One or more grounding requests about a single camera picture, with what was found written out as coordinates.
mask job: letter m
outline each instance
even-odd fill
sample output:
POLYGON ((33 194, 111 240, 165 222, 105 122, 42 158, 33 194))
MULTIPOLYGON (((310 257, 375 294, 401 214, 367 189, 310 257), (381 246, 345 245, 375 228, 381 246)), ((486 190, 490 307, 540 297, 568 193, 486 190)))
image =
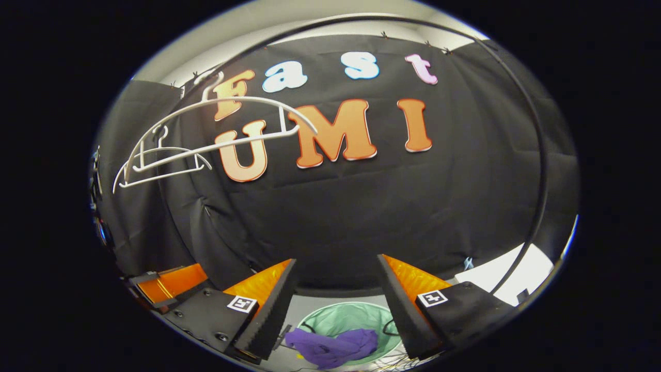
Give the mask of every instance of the letter m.
POLYGON ((349 99, 342 102, 337 111, 335 121, 331 124, 319 110, 313 106, 296 108, 315 125, 318 135, 314 135, 310 128, 297 115, 290 113, 289 119, 296 122, 301 157, 296 164, 300 168, 317 167, 324 161, 322 155, 317 153, 315 143, 319 145, 326 157, 335 162, 340 155, 342 143, 346 138, 346 149, 342 153, 344 159, 368 159, 376 155, 376 147, 370 142, 365 112, 369 105, 362 99, 349 99))

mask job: orange letter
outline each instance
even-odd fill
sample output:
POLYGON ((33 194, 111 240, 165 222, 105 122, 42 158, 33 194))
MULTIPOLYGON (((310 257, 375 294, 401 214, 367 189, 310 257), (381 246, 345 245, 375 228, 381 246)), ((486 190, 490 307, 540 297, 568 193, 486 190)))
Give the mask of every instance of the orange letter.
MULTIPOLYGON (((218 84, 214 88, 215 94, 218 98, 244 96, 248 91, 248 86, 243 80, 250 80, 254 78, 253 70, 245 70, 244 72, 227 79, 218 84)), ((236 101, 220 101, 218 103, 218 112, 214 116, 215 121, 222 120, 233 113, 236 113, 241 108, 241 102, 236 101)))
POLYGON ((404 111, 407 120, 408 140, 406 148, 408 152, 427 151, 432 148, 432 140, 427 137, 427 129, 424 127, 424 102, 417 99, 400 99, 397 107, 404 111))
MULTIPOLYGON (((262 134, 262 130, 266 128, 266 122, 263 120, 253 121, 243 126, 243 133, 247 134, 248 137, 259 136, 262 134)), ((230 130, 220 134, 215 138, 215 143, 219 144, 221 142, 232 141, 236 139, 237 132, 236 130, 230 130)), ((244 167, 239 164, 237 159, 237 149, 232 146, 226 146, 220 148, 220 160, 223 162, 223 168, 225 168, 225 173, 229 178, 232 178, 236 182, 248 182, 254 181, 259 177, 262 177, 262 174, 266 171, 266 148, 264 148, 264 140, 255 140, 250 142, 250 147, 253 151, 253 164, 249 167, 244 167)))
POLYGON ((310 168, 324 162, 323 156, 317 153, 315 142, 332 162, 336 161, 340 155, 344 137, 346 137, 346 149, 342 153, 344 159, 368 159, 376 155, 376 147, 369 140, 368 124, 365 118, 368 107, 368 102, 362 99, 344 101, 332 124, 315 106, 298 107, 297 110, 310 119, 319 131, 316 136, 301 118, 289 113, 289 119, 295 121, 300 127, 298 139, 301 145, 301 157, 298 158, 296 164, 300 168, 310 168))

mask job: white wall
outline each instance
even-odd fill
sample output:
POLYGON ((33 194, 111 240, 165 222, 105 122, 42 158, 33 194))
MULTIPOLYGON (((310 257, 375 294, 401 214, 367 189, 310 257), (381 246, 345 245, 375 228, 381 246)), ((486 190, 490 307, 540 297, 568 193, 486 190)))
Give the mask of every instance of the white wall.
MULTIPOLYGON (((196 56, 182 64, 177 69, 166 75, 160 82, 167 85, 175 82, 175 86, 181 86, 186 81, 193 78, 193 71, 197 71, 198 73, 206 71, 222 63, 223 61, 232 58, 239 52, 242 52, 246 48, 264 40, 265 38, 306 22, 308 22, 308 20, 279 24, 278 26, 254 31, 228 42, 224 42, 223 44, 214 46, 199 56, 196 56)), ((319 27, 314 30, 301 32, 299 34, 287 37, 273 44, 323 35, 364 34, 381 36, 381 32, 383 31, 385 31, 388 37, 411 40, 421 44, 424 43, 424 39, 422 39, 422 37, 414 29, 403 27, 398 23, 380 21, 356 21, 345 24, 332 24, 329 26, 319 27)))
POLYGON ((251 1, 222 15, 210 15, 212 18, 209 21, 181 36, 175 42, 164 46, 138 71, 135 78, 146 81, 163 81, 174 69, 188 62, 193 56, 198 56, 218 44, 257 30, 294 21, 348 13, 373 12, 427 19, 436 10, 411 0, 251 1))
MULTIPOLYGON (((194 71, 201 73, 208 70, 281 31, 314 19, 341 14, 370 13, 375 10, 380 13, 431 21, 482 39, 487 38, 470 26, 417 1, 258 0, 214 17, 180 37, 145 64, 134 79, 158 81, 167 85, 174 83, 175 86, 181 86, 193 78, 194 71)), ((356 21, 332 24, 290 36, 279 42, 331 34, 381 36, 383 31, 389 37, 419 43, 429 40, 433 46, 450 50, 471 42, 467 38, 450 32, 391 21, 356 21)))
MULTIPOLYGON (((442 26, 454 28, 457 31, 461 31, 465 34, 479 38, 480 40, 487 40, 488 37, 478 30, 475 30, 473 27, 441 12, 436 12, 432 15, 427 21, 440 24, 442 26)), ((447 48, 449 50, 454 50, 460 48, 464 45, 470 44, 471 41, 468 38, 453 34, 448 31, 439 30, 438 28, 432 28, 429 26, 420 26, 416 30, 421 38, 424 40, 429 40, 429 43, 438 48, 447 48)))

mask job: black cable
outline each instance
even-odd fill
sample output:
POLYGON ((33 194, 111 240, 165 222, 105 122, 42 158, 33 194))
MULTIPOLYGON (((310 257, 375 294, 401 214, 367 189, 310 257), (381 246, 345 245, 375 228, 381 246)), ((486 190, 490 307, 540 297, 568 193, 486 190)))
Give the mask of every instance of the black cable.
POLYGON ((290 349, 290 350, 298 351, 298 350, 296 350, 296 348, 292 348, 292 347, 287 346, 287 345, 280 344, 280 346, 282 346, 283 348, 290 349))
MULTIPOLYGON (((530 229, 528 230, 528 233, 525 238, 525 242, 523 247, 521 248, 521 251, 519 252, 518 256, 514 260, 514 262, 511 264, 510 268, 507 270, 503 278, 496 284, 494 289, 491 291, 491 293, 495 293, 501 286, 509 279, 509 277, 512 275, 514 270, 519 266, 521 263, 521 260, 525 256, 525 253, 528 251, 528 248, 530 247, 530 244, 532 243, 533 239, 537 235, 537 231, 539 230, 539 227, 541 225, 541 220, 544 215, 544 210, 546 208, 546 201, 547 201, 547 193, 548 193, 548 181, 547 181, 547 158, 546 158, 546 148, 544 146, 544 141, 543 141, 543 136, 542 136, 542 131, 541 131, 541 125, 539 123, 539 116, 537 115, 537 111, 535 110, 535 106, 532 103, 532 100, 530 96, 527 94, 526 90, 524 89, 523 85, 520 83, 520 81, 516 78, 512 70, 503 62, 490 48, 490 46, 487 46, 484 44, 482 41, 480 41, 478 38, 474 36, 470 36, 468 34, 465 34, 461 31, 454 30, 450 27, 446 26, 441 26, 436 23, 432 23, 429 21, 421 21, 418 19, 410 19, 406 17, 400 17, 400 16, 395 16, 395 15, 344 15, 344 16, 337 16, 337 17, 329 17, 320 21, 313 21, 307 24, 304 24, 299 27, 292 28, 287 31, 283 31, 279 34, 276 34, 274 36, 271 36, 270 38, 267 38, 266 40, 263 40, 262 42, 259 42, 247 49, 245 49, 243 52, 240 52, 236 54, 234 57, 229 58, 226 60, 224 63, 218 65, 216 69, 209 74, 207 77, 203 79, 199 84, 194 86, 191 89, 191 92, 189 94, 192 94, 196 92, 198 89, 201 89, 202 86, 207 85, 210 81, 213 81, 215 79, 215 75, 217 75, 225 66, 230 65, 241 58, 244 58, 245 56, 248 56, 249 54, 256 52, 257 50, 273 43, 276 41, 279 41, 283 38, 286 38, 288 36, 292 36, 295 34, 298 34, 303 31, 311 30, 313 28, 318 28, 321 26, 327 26, 330 24, 336 24, 336 23, 343 23, 343 22, 354 22, 354 21, 394 21, 394 22, 404 22, 404 23, 413 23, 413 24, 420 24, 422 26, 429 26, 432 28, 437 28, 440 30, 448 31, 460 36, 464 36, 465 38, 468 38, 472 40, 473 42, 476 42, 479 46, 484 48, 493 58, 496 59, 496 61, 505 69, 506 73, 510 76, 510 78, 514 81, 514 83, 517 85, 521 93, 524 95, 524 98, 526 100, 526 103, 528 104, 532 115, 533 115, 533 125, 535 127, 535 132, 537 134, 537 144, 539 148, 539 163, 540 163, 540 170, 539 170, 539 192, 537 194, 537 204, 535 206, 535 214, 533 215, 533 222, 530 226, 530 229)), ((175 108, 172 110, 172 113, 181 109, 182 104, 184 102, 184 99, 179 101, 177 105, 175 105, 175 108)))
POLYGON ((521 84, 521 81, 514 75, 514 72, 510 70, 510 68, 503 62, 500 57, 496 53, 494 53, 492 50, 487 48, 482 41, 475 39, 475 42, 478 43, 480 46, 482 46, 487 53, 489 53, 507 72, 507 74, 514 80, 514 83, 516 86, 519 88, 521 93, 524 95, 525 101, 529 106, 529 109, 531 111, 531 114, 533 115, 533 126, 535 127, 535 133, 537 135, 537 147, 539 148, 539 192, 537 194, 537 205, 535 206, 535 214, 533 215, 533 223, 530 226, 530 230, 528 230, 527 236, 525 237, 524 240, 524 245, 521 247, 521 250, 519 251, 519 254, 516 256, 514 259, 514 262, 510 265, 510 268, 507 270, 505 275, 500 279, 498 284, 494 287, 494 289, 491 290, 491 294, 493 295, 497 290, 499 290, 503 284, 507 281, 507 279, 510 278, 514 270, 519 266, 521 263, 521 260, 523 260, 525 253, 528 251, 528 248, 530 248, 530 244, 532 244, 533 240, 535 239, 535 236, 537 235, 537 231, 539 231, 539 227, 541 226, 541 221, 544 216, 544 210, 546 209, 546 200, 549 194, 548 188, 549 188, 549 182, 547 179, 547 170, 548 170, 548 160, 547 160, 547 155, 546 155, 546 146, 544 145, 544 135, 543 131, 541 129, 540 125, 540 120, 539 120, 539 115, 537 114, 537 110, 535 109, 535 105, 533 104, 532 99, 528 95, 527 91, 525 90, 523 84, 521 84))
POLYGON ((314 333, 314 334, 316 334, 316 333, 317 333, 317 331, 315 331, 315 329, 314 329, 314 328, 312 328, 312 326, 310 326, 310 325, 308 325, 308 323, 306 323, 306 322, 303 322, 303 323, 301 323, 301 325, 302 325, 302 326, 306 326, 306 327, 308 327, 308 328, 310 328, 310 330, 312 330, 312 333, 314 333))
POLYGON ((396 333, 390 333, 390 332, 388 332, 388 331, 385 330, 386 328, 388 328, 388 324, 390 324, 390 323, 392 323, 392 322, 394 322, 394 321, 395 321, 395 319, 391 319, 388 323, 386 323, 386 324, 383 326, 383 331, 382 331, 382 332, 383 332, 384 334, 387 334, 388 336, 399 336, 399 334, 396 334, 396 333))
POLYGON ((297 370, 295 370, 295 371, 290 371, 290 372, 298 372, 298 371, 300 371, 300 370, 302 370, 302 369, 309 369, 310 371, 328 372, 328 371, 325 371, 325 370, 323 370, 323 369, 315 369, 315 368, 299 368, 299 369, 297 369, 297 370))

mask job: purple cloth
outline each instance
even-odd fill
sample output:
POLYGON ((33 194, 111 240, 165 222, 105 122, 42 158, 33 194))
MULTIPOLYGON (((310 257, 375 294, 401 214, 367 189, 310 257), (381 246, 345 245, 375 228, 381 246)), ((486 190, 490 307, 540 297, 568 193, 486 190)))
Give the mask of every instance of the purple cloth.
POLYGON ((363 329, 332 338, 296 328, 285 335, 285 341, 287 346, 295 348, 319 369, 340 367, 348 361, 363 359, 375 352, 379 345, 376 332, 363 329))

